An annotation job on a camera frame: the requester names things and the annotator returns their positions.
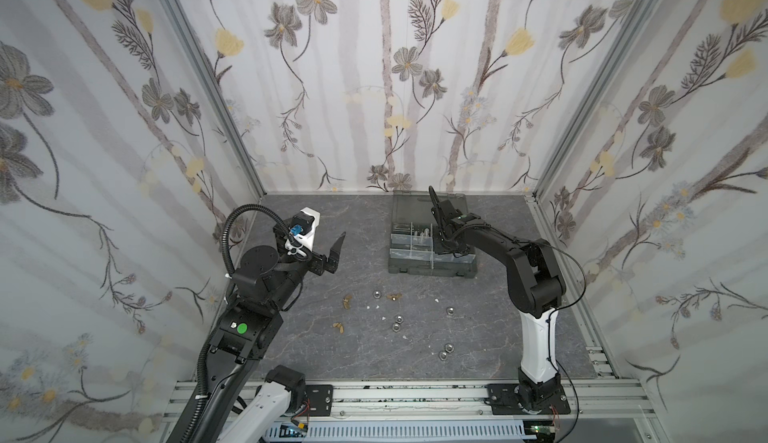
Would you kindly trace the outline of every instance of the gray table surface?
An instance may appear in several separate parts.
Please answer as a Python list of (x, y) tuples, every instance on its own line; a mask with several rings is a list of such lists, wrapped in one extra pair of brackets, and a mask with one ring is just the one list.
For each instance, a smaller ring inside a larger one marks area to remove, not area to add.
[[(507, 233), (537, 238), (522, 196), (468, 196), (469, 211)], [(507, 294), (504, 266), (478, 255), (474, 279), (389, 274), (389, 195), (267, 195), (262, 204), (287, 218), (308, 206), (320, 212), (315, 251), (328, 249), (342, 231), (346, 240), (336, 274), (309, 274), (293, 308), (283, 313), (255, 379), (276, 365), (308, 379), (516, 379), (522, 357), (520, 315)], [(274, 246), (273, 223), (258, 216), (246, 247)], [(373, 298), (402, 293), (393, 302)], [(351, 308), (342, 299), (351, 294)], [(456, 313), (448, 316), (446, 308)], [(402, 329), (392, 331), (396, 315)], [(332, 325), (342, 323), (341, 334)], [(557, 360), (571, 378), (595, 376), (573, 313), (557, 321)], [(438, 357), (446, 343), (456, 350)]]

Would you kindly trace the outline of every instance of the white cable tray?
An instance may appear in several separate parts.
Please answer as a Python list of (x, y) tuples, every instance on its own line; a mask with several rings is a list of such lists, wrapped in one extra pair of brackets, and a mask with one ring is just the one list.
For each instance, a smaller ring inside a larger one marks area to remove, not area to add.
[(522, 421), (467, 420), (467, 421), (310, 421), (306, 437), (292, 435), (277, 422), (268, 430), (265, 439), (274, 441), (359, 441), (360, 443), (390, 441), (509, 441), (531, 440)]

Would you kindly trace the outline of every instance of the gray marble tabletop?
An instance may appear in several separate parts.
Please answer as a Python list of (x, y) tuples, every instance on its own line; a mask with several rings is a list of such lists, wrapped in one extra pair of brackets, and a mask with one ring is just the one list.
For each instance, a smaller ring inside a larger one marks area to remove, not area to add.
[[(469, 211), (507, 233), (537, 238), (522, 196), (468, 196)], [(514, 379), (522, 357), (520, 315), (507, 294), (504, 266), (478, 255), (474, 279), (389, 274), (389, 195), (267, 195), (262, 204), (284, 218), (305, 206), (320, 212), (315, 251), (346, 231), (336, 274), (307, 275), (293, 308), (255, 379), (276, 365), (302, 371), (308, 379)], [(258, 216), (247, 247), (274, 245), (273, 223)], [(382, 292), (380, 299), (374, 291)], [(387, 294), (401, 293), (397, 301)], [(350, 309), (342, 300), (351, 295)], [(455, 308), (453, 316), (446, 308)], [(396, 315), (400, 331), (392, 331)], [(334, 323), (341, 323), (340, 333)], [(571, 310), (557, 324), (557, 359), (572, 378), (594, 371)], [(438, 357), (446, 343), (455, 350)]]

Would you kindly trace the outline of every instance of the robotic arm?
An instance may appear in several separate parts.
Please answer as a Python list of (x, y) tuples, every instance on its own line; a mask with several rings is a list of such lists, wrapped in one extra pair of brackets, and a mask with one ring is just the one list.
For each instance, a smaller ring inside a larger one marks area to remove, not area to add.
[(438, 226), (435, 253), (466, 255), (474, 246), (506, 266), (509, 298), (523, 325), (518, 405), (533, 414), (549, 408), (562, 395), (554, 359), (554, 328), (565, 283), (554, 250), (544, 239), (510, 237), (474, 213), (462, 214), (449, 200), (440, 201), (431, 186), (429, 197)]
[[(260, 211), (273, 218), (277, 248), (256, 246), (243, 255), (235, 270), (229, 252), (229, 232), (245, 211)], [(197, 360), (197, 388), (168, 438), (168, 443), (244, 443), (258, 441), (275, 419), (295, 414), (306, 398), (304, 376), (284, 366), (270, 371), (256, 398), (224, 433), (226, 417), (249, 375), (264, 357), (283, 324), (290, 296), (303, 286), (308, 272), (335, 273), (345, 233), (331, 246), (330, 255), (312, 251), (320, 214), (304, 208), (283, 221), (270, 209), (245, 205), (235, 209), (224, 224), (221, 250), (236, 291), (219, 318)]]

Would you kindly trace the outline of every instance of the floral wallpaper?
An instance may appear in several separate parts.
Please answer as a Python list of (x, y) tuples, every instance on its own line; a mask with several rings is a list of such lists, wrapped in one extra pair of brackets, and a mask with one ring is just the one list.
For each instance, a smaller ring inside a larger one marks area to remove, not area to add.
[(254, 198), (158, 0), (0, 5), (0, 433), (158, 441)]
[(269, 191), (531, 191), (635, 0), (181, 0)]
[(767, 80), (768, 0), (662, 0), (538, 195), (676, 442), (764, 439)]

